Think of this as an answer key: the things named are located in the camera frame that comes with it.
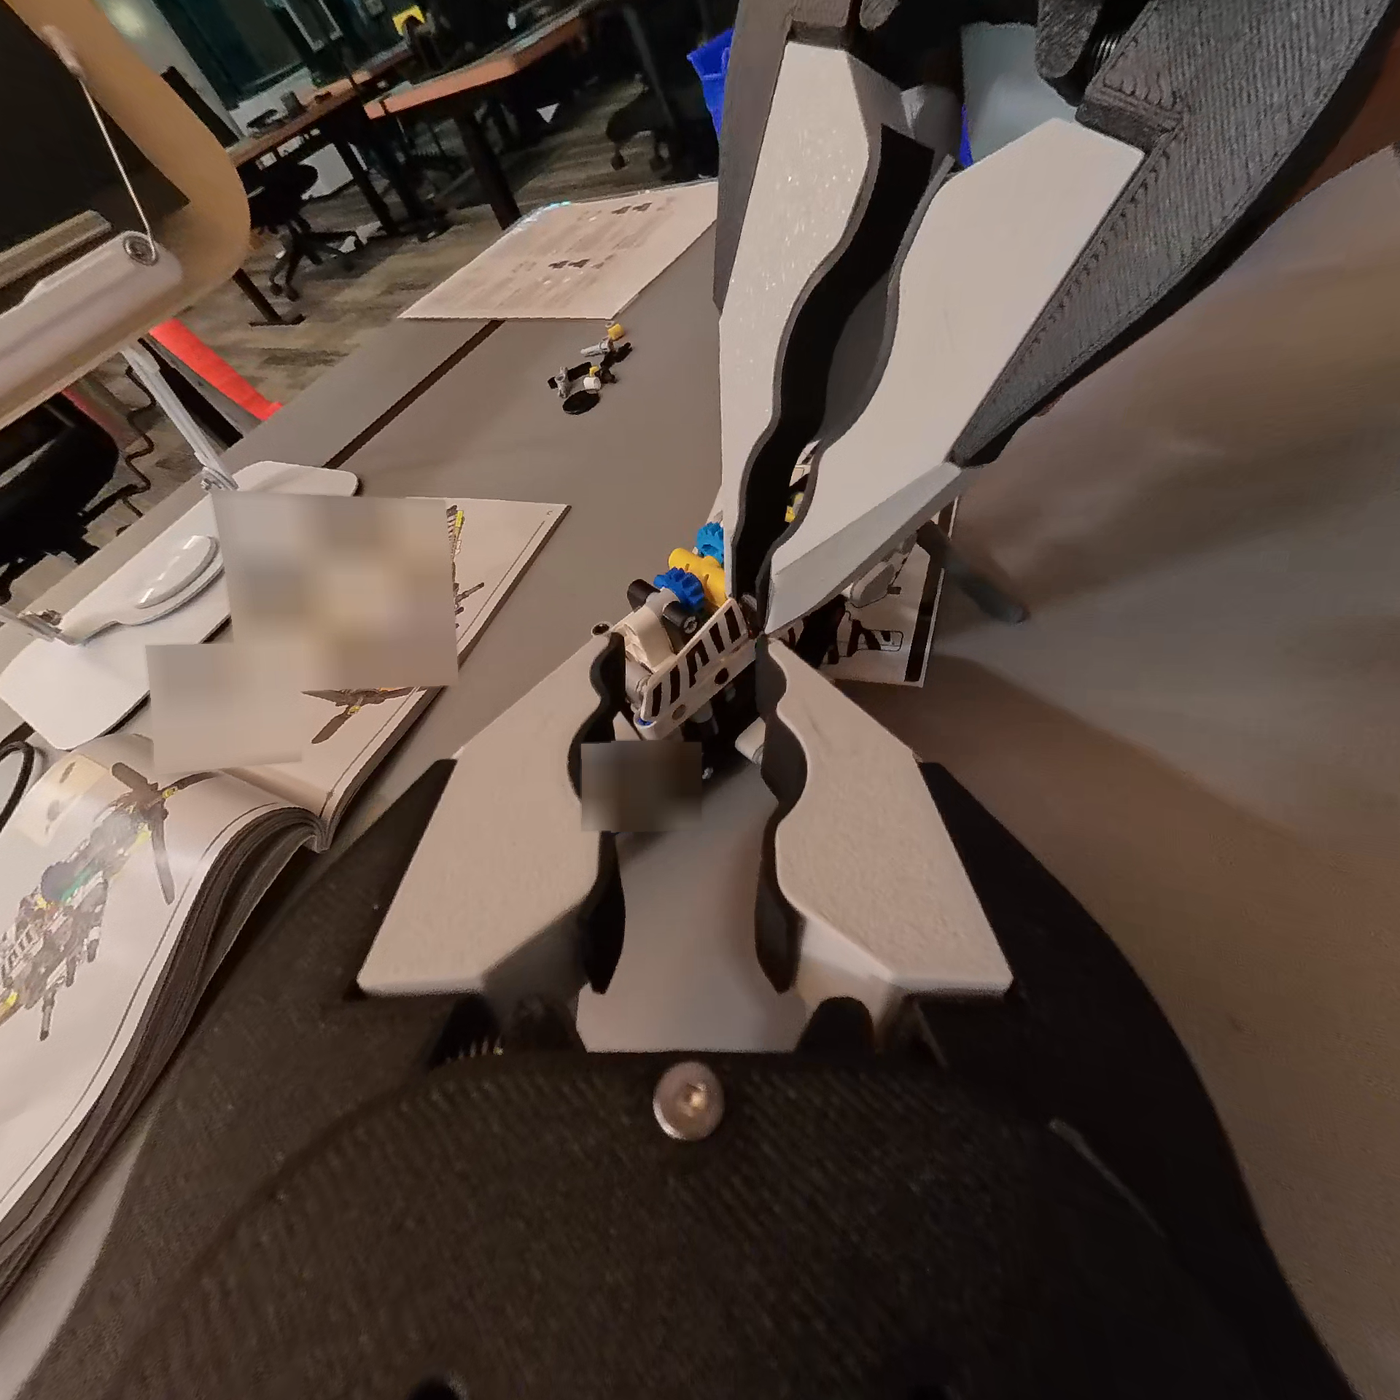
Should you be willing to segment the lego helicopter model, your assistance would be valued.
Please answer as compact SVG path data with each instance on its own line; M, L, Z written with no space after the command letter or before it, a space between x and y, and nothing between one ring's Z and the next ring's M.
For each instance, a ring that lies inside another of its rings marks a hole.
M727 587L724 509L716 504L694 544L632 581L622 642L622 702L614 734L629 742L692 742L702 776L761 766L766 724L757 701L757 634Z

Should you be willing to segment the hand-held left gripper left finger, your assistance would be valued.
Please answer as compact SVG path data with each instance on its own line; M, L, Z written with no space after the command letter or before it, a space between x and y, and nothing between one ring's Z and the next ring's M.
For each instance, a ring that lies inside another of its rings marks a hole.
M357 977L367 996L606 992L626 939L617 839L584 824L584 746L611 746L621 637L584 647L456 756Z

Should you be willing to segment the open lego instruction booklet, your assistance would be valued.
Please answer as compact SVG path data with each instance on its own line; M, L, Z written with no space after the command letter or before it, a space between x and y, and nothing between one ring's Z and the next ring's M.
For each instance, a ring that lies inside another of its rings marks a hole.
M4 699L51 751L4 822L4 1297L134 1121L259 902L361 789L569 507L216 491Z

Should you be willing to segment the lego sticker sheet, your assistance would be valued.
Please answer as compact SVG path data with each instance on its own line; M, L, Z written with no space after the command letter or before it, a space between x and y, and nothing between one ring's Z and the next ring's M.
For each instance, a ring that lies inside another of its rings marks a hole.
M957 502L947 506L909 541L909 551L884 562L886 591L856 606L857 586L836 596L836 616L827 651L819 669L834 682L919 689L929 672L934 632L944 586L944 564L927 544L952 544Z

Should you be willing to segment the grey lego rotor blade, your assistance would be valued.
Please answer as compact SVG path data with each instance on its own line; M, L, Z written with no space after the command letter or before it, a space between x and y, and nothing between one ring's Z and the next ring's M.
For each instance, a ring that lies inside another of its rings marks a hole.
M976 571L954 549L952 537L936 519L921 527L919 541L939 576L961 591L986 617L1004 626L1024 626L1029 621L1029 609L991 577Z

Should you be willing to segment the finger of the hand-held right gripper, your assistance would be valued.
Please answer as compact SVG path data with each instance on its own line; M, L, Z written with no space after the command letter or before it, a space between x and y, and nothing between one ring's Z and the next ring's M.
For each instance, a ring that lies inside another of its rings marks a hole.
M1144 157L1051 119L924 199L899 247L869 374L822 432L802 514L772 552L769 636L962 496L959 436Z
M862 4L742 4L727 72L716 297L729 594L766 604L791 477L852 316L952 172L952 87Z

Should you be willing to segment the white instruction sheet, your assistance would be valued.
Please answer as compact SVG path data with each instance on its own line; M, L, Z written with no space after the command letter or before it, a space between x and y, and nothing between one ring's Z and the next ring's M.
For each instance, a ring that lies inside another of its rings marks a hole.
M719 182L556 202L431 289L404 322L611 322L714 227Z

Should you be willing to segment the pile of small lego parts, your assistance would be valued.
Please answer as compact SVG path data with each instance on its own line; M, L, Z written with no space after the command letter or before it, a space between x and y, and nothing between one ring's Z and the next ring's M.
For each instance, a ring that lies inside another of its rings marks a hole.
M549 377L549 389L567 416L586 416L599 407L609 386L619 382L619 367L634 352L626 326L614 321L601 341L586 347L574 366L562 366Z

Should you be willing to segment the white desk stand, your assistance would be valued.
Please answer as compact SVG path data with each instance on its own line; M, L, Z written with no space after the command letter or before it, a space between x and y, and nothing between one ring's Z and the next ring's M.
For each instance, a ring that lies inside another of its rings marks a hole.
M149 697L147 654L201 644L231 617L221 497L351 497L339 469L261 462L229 472L139 337L196 296L187 261L149 234L117 234L49 272L2 319L4 416L69 387L99 357L122 352L197 452L204 497L86 599L54 619L4 609L4 709L57 749L122 726Z

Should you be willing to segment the red plastic strip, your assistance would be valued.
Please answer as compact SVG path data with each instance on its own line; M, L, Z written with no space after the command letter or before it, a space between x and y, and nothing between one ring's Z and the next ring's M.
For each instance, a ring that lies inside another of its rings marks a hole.
M281 402L269 399L254 387L182 321L171 319L156 324L151 329L151 337L182 367L201 377L202 382L242 412L252 416L259 424L266 424L282 411Z

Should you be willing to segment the blue plastic bin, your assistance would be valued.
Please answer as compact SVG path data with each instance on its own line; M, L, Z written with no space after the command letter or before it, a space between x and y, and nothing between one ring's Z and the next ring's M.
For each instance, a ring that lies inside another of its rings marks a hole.
M729 27L687 54L694 74L701 82L706 109L711 116L716 134L721 134L724 127L724 104L732 42L734 27Z

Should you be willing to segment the long wooden desk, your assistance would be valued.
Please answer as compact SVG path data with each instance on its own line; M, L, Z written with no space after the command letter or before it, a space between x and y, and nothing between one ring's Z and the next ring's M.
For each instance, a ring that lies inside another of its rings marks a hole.
M477 104L486 94L526 76L557 51L586 44L594 16L606 7L604 2L571 4L471 64L369 99L364 104L366 116L371 121L447 116L459 132L471 174L486 204L499 227L509 231L521 219L521 209L497 151L476 117Z

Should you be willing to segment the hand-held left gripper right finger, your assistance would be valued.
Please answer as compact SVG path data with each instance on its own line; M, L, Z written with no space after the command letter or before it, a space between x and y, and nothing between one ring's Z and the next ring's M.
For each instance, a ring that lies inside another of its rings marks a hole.
M914 751L784 642L759 652L757 956L799 997L1004 997L1011 966Z

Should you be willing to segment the black office chair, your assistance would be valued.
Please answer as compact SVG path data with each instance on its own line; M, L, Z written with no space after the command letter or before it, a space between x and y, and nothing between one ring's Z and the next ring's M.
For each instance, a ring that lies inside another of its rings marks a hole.
M2 432L2 602L22 574L47 557L94 557L87 531L117 479L117 442L67 397L57 396Z
M662 109L662 96L644 86L637 97L617 109L607 121L606 139L612 152L612 171L627 167L626 147L639 137L649 137L652 154L649 171L676 181L704 179L709 174L706 124L701 117L704 102L682 87L667 94L672 117Z
M309 224L306 206L319 182L314 167L297 162L246 164L239 167L239 179L249 199L254 232L274 237L279 244L269 276L272 294L296 304L301 294L294 279L304 262L319 267L322 252L327 252L342 267L351 269L352 256L366 247L356 231L327 232Z

